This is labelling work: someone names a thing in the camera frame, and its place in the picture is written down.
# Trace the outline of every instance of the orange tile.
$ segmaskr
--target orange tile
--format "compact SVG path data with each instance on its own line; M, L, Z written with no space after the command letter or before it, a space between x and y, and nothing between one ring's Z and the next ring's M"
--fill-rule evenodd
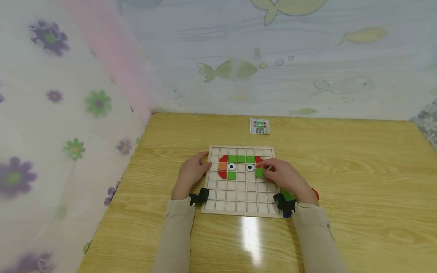
M218 164L218 170L226 171L228 169L228 163L220 162Z

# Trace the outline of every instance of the black clamp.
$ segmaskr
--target black clamp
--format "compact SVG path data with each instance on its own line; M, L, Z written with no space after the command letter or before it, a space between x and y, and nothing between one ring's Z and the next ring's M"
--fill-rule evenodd
M278 209L284 211L284 215L295 211L296 199L287 201L283 194L275 194L273 200Z
M208 200L209 190L205 188L201 188L199 194L190 194L191 201L190 206L197 203L205 203Z

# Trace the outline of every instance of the sleeve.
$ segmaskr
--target sleeve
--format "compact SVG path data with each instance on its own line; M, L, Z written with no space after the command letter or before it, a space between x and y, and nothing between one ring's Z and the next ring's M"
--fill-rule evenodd
M335 246L325 209L296 203L293 222L302 249L306 273L345 273L346 267Z
M190 272L190 235L194 220L191 197L167 202L164 230L152 273Z

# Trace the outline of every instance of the child's hand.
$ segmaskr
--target child's hand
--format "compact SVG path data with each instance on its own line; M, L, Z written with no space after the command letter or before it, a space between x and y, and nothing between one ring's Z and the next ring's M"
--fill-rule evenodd
M294 193L298 202L319 205L311 187L287 161L271 158L259 162L256 167L264 168L263 175L282 189Z
M203 162L203 158L208 154L208 151L200 152L193 157L185 160L180 166L179 175L177 177L176 185L174 185L171 199L183 200L190 195L191 188L204 175L212 163Z

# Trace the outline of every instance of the wooden table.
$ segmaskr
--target wooden table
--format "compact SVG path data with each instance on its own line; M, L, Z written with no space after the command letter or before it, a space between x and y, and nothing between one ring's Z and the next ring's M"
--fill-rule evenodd
M247 116L153 115L79 272L150 272L179 165L209 145L275 147L318 190L350 272L435 272L437 153L415 125L267 118L271 135ZM304 272L293 222L198 207L191 272Z

